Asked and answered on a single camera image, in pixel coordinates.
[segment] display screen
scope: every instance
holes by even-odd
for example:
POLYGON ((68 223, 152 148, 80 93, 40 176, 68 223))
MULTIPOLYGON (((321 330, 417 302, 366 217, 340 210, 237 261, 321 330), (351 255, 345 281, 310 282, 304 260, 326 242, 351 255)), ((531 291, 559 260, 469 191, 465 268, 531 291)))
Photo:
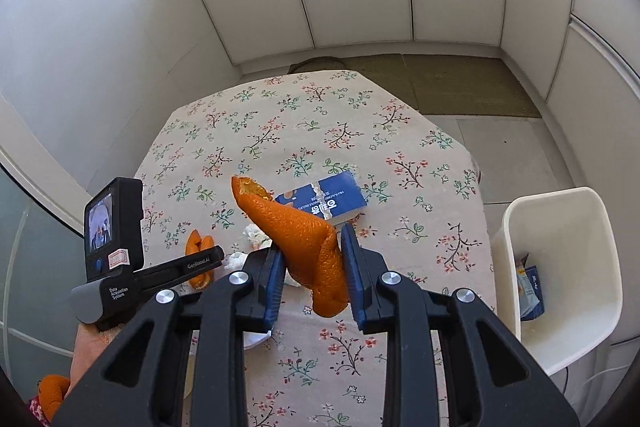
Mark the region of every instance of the display screen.
POLYGON ((111 194, 96 201, 89 210, 89 248, 87 255, 108 244, 113 239, 111 226, 111 194))

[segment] green mat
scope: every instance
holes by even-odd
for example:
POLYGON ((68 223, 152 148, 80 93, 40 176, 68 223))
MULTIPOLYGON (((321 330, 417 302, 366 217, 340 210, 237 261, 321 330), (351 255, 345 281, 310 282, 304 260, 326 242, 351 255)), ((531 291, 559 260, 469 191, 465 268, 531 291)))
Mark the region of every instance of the green mat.
POLYGON ((540 118, 523 87, 499 58, 457 55, 371 55, 323 58, 296 73, 354 70, 422 114, 540 118))

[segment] tablecloth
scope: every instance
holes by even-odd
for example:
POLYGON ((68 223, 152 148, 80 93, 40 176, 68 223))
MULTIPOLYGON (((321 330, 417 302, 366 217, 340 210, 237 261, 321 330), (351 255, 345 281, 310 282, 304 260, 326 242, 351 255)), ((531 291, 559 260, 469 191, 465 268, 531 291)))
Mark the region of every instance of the tablecloth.
MULTIPOLYGON (((448 294, 469 287, 495 306, 470 154, 354 71, 275 76, 176 110, 137 172, 145 266, 184 255, 192 229, 211 233, 226 255, 248 251, 242 231, 250 222, 231 194, 233 174, 277 195, 346 169, 367 201, 353 221, 361 245, 425 289, 448 294)), ((249 425, 379 425, 385 335, 361 334, 350 308, 324 319, 311 305, 308 290, 286 285, 271 338, 245 351, 249 425)))

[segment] white trash bin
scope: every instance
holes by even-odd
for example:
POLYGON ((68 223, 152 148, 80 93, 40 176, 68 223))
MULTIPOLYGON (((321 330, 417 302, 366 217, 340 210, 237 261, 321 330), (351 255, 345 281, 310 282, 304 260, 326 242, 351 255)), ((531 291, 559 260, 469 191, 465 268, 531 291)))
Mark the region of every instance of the white trash bin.
POLYGON ((606 339, 622 309, 622 280, 609 216, 588 187, 518 198, 491 241, 497 315, 548 375, 606 339), (520 322, 514 259, 540 275, 545 313, 520 322))

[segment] floral pattern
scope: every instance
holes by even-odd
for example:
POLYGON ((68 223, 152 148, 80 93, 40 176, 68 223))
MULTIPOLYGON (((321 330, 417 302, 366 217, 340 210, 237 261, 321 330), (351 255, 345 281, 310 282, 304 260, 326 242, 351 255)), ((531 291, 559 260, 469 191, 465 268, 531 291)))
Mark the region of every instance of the floral pattern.
MULTIPOLYGON (((470 287, 495 305, 468 152, 354 71, 275 76, 176 110, 136 176, 144 187, 145 266, 184 255, 192 229, 210 233, 226 255, 249 251, 242 236, 249 220, 231 194, 233 174, 251 176, 278 195, 346 170, 367 201, 351 220, 364 248, 382 253, 390 269, 421 288, 470 287)), ((433 338, 443 398, 442 356, 433 338)), ((386 335, 363 335, 349 308, 319 317, 304 288, 285 285, 271 338, 245 351, 244 365, 251 427, 380 424, 386 335)))

